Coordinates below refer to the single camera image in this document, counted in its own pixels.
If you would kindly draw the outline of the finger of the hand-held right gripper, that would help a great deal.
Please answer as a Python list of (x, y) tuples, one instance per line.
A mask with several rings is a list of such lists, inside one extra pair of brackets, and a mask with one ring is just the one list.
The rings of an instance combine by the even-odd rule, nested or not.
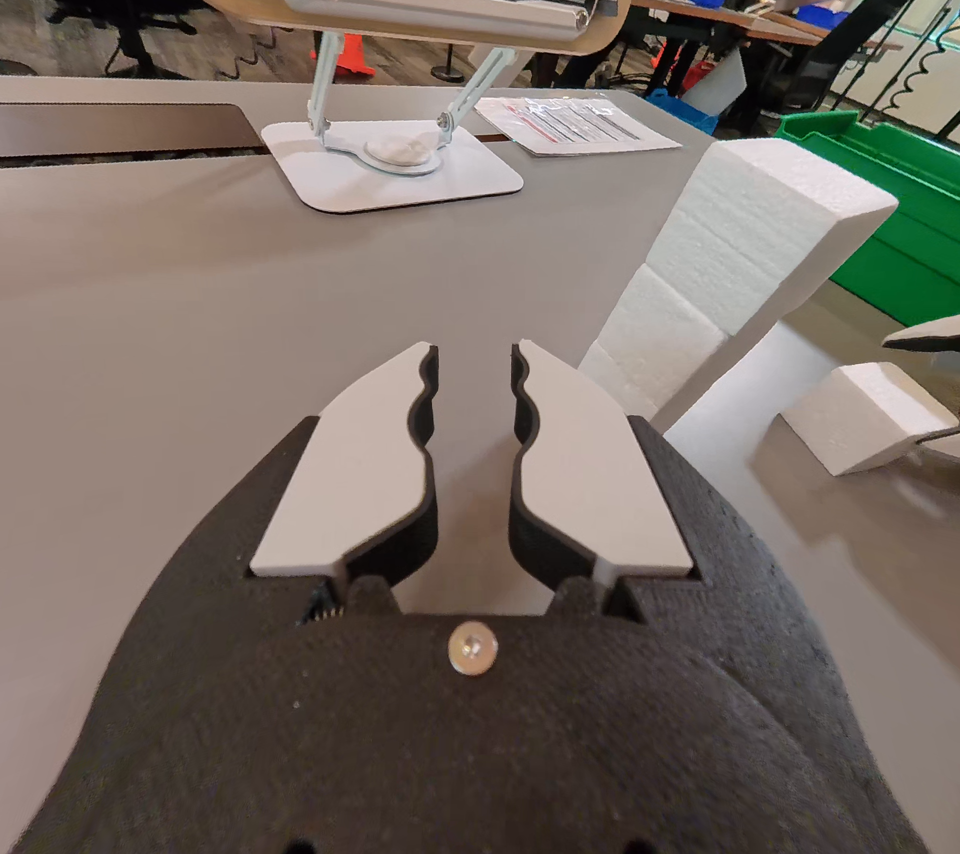
[(887, 335), (882, 347), (923, 354), (959, 353), (958, 314), (930, 320)]
[(933, 454), (946, 460), (959, 462), (959, 426), (942, 428), (921, 436), (913, 448), (913, 452)]

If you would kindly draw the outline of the wooden document stand white base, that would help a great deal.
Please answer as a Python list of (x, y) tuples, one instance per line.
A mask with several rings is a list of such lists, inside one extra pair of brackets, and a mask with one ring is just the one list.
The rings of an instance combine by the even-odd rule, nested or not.
[[(519, 55), (592, 52), (618, 31), (631, 0), (205, 0), (236, 20), (321, 32), (306, 121), (265, 127), (261, 136), (294, 193), (309, 208), (354, 214), (510, 195), (522, 177), (461, 128)], [(331, 121), (344, 34), (486, 45), (473, 77), (435, 120)], [(384, 135), (437, 136), (432, 163), (413, 169), (370, 159)]]

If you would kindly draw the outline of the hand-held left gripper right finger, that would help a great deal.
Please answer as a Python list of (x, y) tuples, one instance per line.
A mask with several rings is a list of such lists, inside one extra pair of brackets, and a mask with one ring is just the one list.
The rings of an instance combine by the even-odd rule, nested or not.
[(530, 339), (510, 351), (513, 559), (553, 596), (584, 582), (601, 604), (624, 579), (689, 578), (690, 548), (619, 404)]

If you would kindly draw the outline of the orange traffic cone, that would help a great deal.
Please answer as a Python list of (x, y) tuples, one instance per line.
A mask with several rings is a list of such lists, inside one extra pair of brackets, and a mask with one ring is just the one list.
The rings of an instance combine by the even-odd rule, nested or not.
[(334, 77), (338, 81), (366, 82), (374, 78), (376, 74), (376, 69), (366, 62), (362, 37), (357, 34), (344, 34)]

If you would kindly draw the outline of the laminated instruction sheet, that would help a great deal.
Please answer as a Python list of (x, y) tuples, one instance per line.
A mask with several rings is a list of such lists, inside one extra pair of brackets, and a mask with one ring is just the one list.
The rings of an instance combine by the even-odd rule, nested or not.
[(643, 153), (680, 147), (599, 98), (484, 97), (475, 111), (536, 157)]

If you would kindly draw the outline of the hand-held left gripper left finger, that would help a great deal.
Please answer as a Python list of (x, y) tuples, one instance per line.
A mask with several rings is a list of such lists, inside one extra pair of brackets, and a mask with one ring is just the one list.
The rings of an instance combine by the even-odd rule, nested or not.
[(439, 352), (421, 341), (320, 412), (249, 564), (258, 577), (396, 584), (436, 548), (432, 437)]

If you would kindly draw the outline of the green plastic bin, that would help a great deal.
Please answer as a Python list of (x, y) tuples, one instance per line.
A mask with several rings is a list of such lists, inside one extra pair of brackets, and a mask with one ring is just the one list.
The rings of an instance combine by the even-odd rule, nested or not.
[(959, 154), (856, 112), (785, 116), (776, 136), (897, 199), (832, 281), (906, 327), (959, 312)]

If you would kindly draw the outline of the white putty lump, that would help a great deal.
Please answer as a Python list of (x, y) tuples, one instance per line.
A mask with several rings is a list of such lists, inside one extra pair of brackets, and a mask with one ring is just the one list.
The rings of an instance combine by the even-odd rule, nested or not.
[(416, 136), (394, 133), (368, 140), (364, 150), (378, 164), (410, 170), (432, 163), (437, 150), (437, 136), (429, 133)]

